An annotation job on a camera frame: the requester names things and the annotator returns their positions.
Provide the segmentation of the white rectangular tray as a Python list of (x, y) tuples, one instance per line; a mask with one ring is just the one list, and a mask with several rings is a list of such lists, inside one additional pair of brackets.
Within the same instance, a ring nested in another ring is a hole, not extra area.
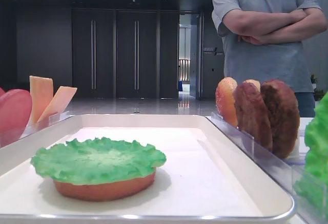
[[(30, 158), (41, 147), (108, 137), (152, 144), (166, 163), (148, 189), (121, 200), (61, 196)], [(86, 114), (1, 149), (1, 223), (288, 223), (296, 203), (209, 119)]]

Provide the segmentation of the clear acrylic holder left side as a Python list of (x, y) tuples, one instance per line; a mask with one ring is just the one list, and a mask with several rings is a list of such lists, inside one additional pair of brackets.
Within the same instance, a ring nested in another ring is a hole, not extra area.
[(36, 124), (27, 125), (26, 127), (15, 128), (7, 132), (3, 132), (1, 133), (1, 148), (16, 142), (21, 138), (24, 138), (28, 135), (38, 132), (44, 128), (54, 125), (55, 123), (58, 123), (68, 117), (70, 117), (69, 111), (66, 111), (61, 114), (57, 113), (49, 116), (48, 118), (43, 119), (42, 121)]

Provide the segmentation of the brown meat patty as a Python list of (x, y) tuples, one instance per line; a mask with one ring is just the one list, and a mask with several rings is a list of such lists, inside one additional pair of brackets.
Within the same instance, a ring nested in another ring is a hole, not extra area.
[(247, 132), (255, 142), (271, 151), (273, 138), (268, 109), (258, 88), (244, 82), (237, 86), (233, 96), (239, 130)]
[(279, 158), (287, 158), (295, 147), (300, 125), (295, 93), (283, 81), (273, 79), (261, 84), (261, 95), (271, 123), (272, 152)]

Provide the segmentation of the orange cheese slice right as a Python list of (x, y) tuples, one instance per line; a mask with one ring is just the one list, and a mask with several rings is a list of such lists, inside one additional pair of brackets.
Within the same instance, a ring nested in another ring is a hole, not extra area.
[(54, 114), (63, 113), (76, 91), (76, 87), (60, 86), (37, 122)]

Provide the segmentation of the brown meat patty outer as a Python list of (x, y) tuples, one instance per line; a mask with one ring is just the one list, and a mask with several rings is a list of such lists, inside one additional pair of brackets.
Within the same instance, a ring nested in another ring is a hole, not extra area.
[(295, 93), (283, 81), (273, 79), (261, 84), (261, 95), (271, 123), (272, 152), (279, 158), (287, 158), (295, 147), (300, 125)]

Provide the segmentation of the brown meat patty inner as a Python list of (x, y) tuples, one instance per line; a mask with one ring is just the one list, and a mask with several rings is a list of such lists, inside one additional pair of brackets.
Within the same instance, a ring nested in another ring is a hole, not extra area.
[(268, 109), (258, 88), (244, 82), (237, 86), (233, 96), (239, 130), (247, 132), (255, 142), (271, 151), (273, 138)]

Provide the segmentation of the sesame bun half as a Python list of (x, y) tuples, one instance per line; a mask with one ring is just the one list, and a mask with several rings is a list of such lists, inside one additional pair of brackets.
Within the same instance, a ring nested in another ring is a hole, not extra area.
[(237, 81), (231, 77), (223, 78), (217, 85), (215, 92), (216, 107), (223, 119), (233, 127), (238, 126), (233, 93)]
[(244, 83), (251, 83), (258, 89), (258, 91), (260, 91), (261, 84), (258, 80), (247, 79), (247, 80), (244, 81)]

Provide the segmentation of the clear acrylic holder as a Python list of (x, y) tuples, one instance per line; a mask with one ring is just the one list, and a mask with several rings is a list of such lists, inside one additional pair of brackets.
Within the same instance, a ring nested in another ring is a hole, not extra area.
[(294, 197), (297, 215), (303, 223), (327, 223), (327, 185), (305, 170), (309, 149), (304, 143), (304, 131), (311, 118), (300, 119), (296, 147), (287, 159), (273, 155), (255, 143), (252, 136), (232, 127), (218, 114), (213, 112), (208, 119)]
[(1, 133), (1, 148), (16, 142), (21, 138), (24, 138), (28, 135), (38, 132), (44, 128), (54, 125), (55, 123), (58, 123), (68, 117), (70, 117), (69, 111), (66, 111), (61, 114), (57, 113), (49, 116), (48, 118), (43, 119), (42, 121), (36, 124), (27, 125), (26, 127), (15, 128), (7, 132), (3, 132)]

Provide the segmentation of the sesame bun half rear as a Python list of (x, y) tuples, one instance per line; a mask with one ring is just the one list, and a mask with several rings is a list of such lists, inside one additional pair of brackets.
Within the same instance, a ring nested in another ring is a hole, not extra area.
[(258, 91), (260, 91), (261, 84), (258, 80), (247, 79), (247, 80), (244, 81), (244, 83), (251, 83), (258, 89)]

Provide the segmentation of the red tomato slice front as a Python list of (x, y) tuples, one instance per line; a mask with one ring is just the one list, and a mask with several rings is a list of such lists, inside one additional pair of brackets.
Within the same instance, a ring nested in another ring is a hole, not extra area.
[(32, 111), (30, 92), (12, 89), (1, 96), (1, 133), (26, 127)]

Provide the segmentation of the red tomato slice rear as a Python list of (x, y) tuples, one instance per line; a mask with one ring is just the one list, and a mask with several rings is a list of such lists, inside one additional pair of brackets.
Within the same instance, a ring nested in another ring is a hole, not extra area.
[(6, 92), (2, 88), (0, 88), (0, 96), (4, 95), (5, 93)]

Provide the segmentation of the clear acrylic holder right side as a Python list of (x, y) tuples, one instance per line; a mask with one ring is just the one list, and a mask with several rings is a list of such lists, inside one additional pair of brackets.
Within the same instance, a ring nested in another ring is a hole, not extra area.
[(300, 119), (296, 147), (287, 159), (273, 155), (255, 143), (252, 136), (232, 127), (218, 114), (213, 112), (208, 119), (294, 197), (297, 215), (303, 223), (327, 223), (327, 185), (305, 170), (309, 149), (304, 143), (304, 131), (311, 118)]

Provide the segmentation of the orange cheese slice left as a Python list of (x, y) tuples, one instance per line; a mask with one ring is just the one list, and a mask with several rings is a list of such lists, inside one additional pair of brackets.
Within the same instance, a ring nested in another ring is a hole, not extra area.
[(30, 75), (29, 82), (32, 97), (30, 124), (35, 124), (53, 98), (53, 79)]

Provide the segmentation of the bottom bun under lettuce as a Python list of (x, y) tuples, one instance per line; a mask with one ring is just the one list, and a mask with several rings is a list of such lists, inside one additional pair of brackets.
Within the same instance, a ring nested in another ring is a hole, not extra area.
[(99, 185), (73, 185), (56, 180), (54, 184), (57, 191), (65, 197), (84, 201), (112, 201), (145, 190), (154, 183), (155, 174), (153, 172), (145, 177)]

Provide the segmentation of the sesame bun half front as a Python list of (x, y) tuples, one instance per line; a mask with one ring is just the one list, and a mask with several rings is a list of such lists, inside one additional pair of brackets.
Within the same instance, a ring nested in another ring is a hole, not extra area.
[(233, 127), (238, 126), (233, 93), (237, 81), (231, 77), (223, 78), (217, 85), (215, 92), (216, 107), (223, 119)]

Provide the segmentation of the green lettuce leaf in holder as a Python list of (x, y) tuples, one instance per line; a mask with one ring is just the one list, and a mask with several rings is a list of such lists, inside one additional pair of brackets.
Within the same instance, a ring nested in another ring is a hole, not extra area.
[(327, 215), (327, 95), (315, 108), (315, 117), (305, 128), (304, 141), (309, 150), (295, 191)]

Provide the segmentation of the orange cheese slice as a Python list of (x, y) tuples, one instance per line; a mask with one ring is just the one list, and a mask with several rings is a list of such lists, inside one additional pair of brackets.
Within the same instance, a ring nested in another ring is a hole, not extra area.
[(76, 87), (60, 86), (37, 122), (54, 114), (63, 113), (76, 91)]
[(29, 82), (32, 97), (30, 124), (35, 124), (53, 98), (53, 79), (30, 75)]

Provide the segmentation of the red tomato slice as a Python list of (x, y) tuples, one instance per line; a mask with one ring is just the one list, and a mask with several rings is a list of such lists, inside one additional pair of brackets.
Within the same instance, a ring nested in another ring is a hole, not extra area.
[(5, 93), (6, 92), (2, 88), (0, 88), (0, 96), (4, 95)]
[(1, 133), (26, 127), (32, 111), (30, 92), (12, 89), (1, 96)]

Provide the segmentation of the green lettuce leaf on tray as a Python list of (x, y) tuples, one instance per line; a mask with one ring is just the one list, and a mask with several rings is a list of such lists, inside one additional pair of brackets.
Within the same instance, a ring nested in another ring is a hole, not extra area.
[(154, 145), (102, 137), (40, 148), (30, 163), (43, 178), (73, 185), (99, 185), (146, 177), (166, 160)]

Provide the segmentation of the person in grey shirt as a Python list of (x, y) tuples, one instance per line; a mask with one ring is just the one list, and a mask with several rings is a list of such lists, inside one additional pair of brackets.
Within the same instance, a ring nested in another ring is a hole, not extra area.
[(302, 42), (327, 29), (316, 0), (212, 0), (221, 37), (224, 75), (238, 83), (278, 79), (290, 86), (301, 117), (314, 117), (315, 100)]

